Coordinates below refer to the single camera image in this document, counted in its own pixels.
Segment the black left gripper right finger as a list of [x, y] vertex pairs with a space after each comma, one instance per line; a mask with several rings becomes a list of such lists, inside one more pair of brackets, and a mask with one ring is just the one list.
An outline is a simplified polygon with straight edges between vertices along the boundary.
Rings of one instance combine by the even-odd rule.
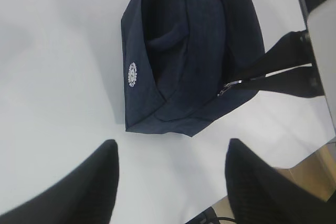
[[294, 184], [241, 140], [229, 141], [228, 200], [237, 223], [335, 223], [335, 204]]

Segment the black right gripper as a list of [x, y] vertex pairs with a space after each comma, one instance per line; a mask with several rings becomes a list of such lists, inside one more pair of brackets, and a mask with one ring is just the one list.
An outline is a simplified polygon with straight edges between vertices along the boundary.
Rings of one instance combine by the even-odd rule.
[[[308, 28], [308, 16], [326, 0], [298, 0], [305, 27]], [[250, 66], [238, 69], [228, 79], [230, 84], [241, 84], [249, 80], [305, 67], [312, 63], [312, 45], [307, 31], [289, 32], [264, 55]]]

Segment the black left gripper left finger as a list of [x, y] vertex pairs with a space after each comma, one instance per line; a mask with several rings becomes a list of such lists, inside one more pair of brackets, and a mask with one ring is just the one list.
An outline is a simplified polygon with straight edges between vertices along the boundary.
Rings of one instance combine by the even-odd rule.
[[2, 214], [1, 223], [109, 223], [118, 183], [118, 145], [106, 140], [58, 183]]

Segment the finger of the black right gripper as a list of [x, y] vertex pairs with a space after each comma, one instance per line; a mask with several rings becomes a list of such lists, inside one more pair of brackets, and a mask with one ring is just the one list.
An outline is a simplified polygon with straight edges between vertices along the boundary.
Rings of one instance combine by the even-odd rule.
[[314, 67], [298, 67], [270, 77], [241, 83], [243, 90], [270, 91], [300, 98], [324, 96], [318, 72]]

